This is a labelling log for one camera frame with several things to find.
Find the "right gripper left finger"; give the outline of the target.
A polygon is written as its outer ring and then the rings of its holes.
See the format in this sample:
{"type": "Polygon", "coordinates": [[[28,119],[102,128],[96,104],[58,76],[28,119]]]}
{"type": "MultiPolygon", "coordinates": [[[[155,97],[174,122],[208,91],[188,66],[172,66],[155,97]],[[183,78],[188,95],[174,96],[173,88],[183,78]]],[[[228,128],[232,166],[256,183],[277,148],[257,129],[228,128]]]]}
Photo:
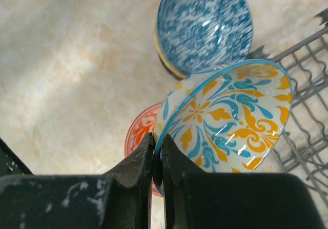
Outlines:
{"type": "Polygon", "coordinates": [[[154,138],[101,175],[34,175],[1,143],[1,228],[150,228],[154,138]]]}

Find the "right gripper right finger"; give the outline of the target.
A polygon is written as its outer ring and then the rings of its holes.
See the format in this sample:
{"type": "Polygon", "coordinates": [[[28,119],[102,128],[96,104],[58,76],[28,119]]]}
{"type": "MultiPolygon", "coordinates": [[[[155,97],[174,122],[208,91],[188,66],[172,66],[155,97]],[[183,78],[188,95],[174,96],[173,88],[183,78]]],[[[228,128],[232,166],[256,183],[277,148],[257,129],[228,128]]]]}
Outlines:
{"type": "Polygon", "coordinates": [[[302,181],[286,173],[207,173],[170,135],[162,144],[166,228],[324,228],[302,181]]]}

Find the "orange patterned bowl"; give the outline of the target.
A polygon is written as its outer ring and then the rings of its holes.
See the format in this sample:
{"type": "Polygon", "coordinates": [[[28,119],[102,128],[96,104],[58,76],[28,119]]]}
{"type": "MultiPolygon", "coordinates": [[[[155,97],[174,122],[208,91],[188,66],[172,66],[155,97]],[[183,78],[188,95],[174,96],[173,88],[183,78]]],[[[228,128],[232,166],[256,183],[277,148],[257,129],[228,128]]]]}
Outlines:
{"type": "Polygon", "coordinates": [[[161,103],[157,103],[146,108],[131,123],[125,138],[125,157],[135,151],[146,133],[153,132],[160,105],[161,103]]]}

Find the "yellow blue patterned bowl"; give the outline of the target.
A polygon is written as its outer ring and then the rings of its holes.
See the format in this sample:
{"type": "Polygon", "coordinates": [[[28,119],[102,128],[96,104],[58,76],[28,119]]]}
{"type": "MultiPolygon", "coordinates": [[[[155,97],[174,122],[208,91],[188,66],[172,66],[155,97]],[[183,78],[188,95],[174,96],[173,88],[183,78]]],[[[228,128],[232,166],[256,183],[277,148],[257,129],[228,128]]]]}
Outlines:
{"type": "Polygon", "coordinates": [[[161,103],[154,123],[158,192],[164,193],[165,136],[206,172],[253,172],[282,134],[292,101],[287,71],[266,59],[213,66],[181,80],[161,103]]]}

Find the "blue dotted bowl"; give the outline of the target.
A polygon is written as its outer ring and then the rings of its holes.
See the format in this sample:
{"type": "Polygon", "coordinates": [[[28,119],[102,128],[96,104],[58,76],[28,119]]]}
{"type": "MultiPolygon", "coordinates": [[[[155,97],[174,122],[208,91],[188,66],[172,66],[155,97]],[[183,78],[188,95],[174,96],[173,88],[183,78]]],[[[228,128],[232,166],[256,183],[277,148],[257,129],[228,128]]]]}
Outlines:
{"type": "Polygon", "coordinates": [[[165,56],[186,76],[244,60],[253,41],[246,0],[161,0],[156,21],[165,56]]]}

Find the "orange green star bowl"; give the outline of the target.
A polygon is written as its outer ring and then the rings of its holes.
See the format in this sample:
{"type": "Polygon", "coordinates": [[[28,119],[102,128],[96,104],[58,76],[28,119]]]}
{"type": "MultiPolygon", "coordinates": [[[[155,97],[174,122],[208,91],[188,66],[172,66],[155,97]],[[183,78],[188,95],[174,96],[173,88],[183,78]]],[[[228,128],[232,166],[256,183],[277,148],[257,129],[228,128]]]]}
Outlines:
{"type": "Polygon", "coordinates": [[[159,38],[158,38],[158,33],[157,33],[157,21],[154,22],[154,41],[155,41],[155,47],[156,47],[156,51],[158,54],[158,57],[162,63],[162,65],[164,66],[164,68],[176,79],[178,80],[182,80],[184,78],[186,78],[186,75],[181,73],[179,70],[177,70],[167,59],[167,57],[165,56],[161,45],[159,43],[159,38]]]}

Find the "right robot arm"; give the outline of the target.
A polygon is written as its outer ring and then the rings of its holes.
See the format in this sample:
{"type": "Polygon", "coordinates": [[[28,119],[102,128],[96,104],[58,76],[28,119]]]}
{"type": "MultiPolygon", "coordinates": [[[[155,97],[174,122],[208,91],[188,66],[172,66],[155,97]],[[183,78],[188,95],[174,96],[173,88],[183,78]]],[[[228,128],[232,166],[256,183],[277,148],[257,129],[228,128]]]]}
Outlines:
{"type": "Polygon", "coordinates": [[[324,228],[289,174],[206,173],[171,136],[154,138],[102,175],[33,175],[1,143],[1,228],[150,228],[151,178],[163,177],[166,228],[324,228]]]}

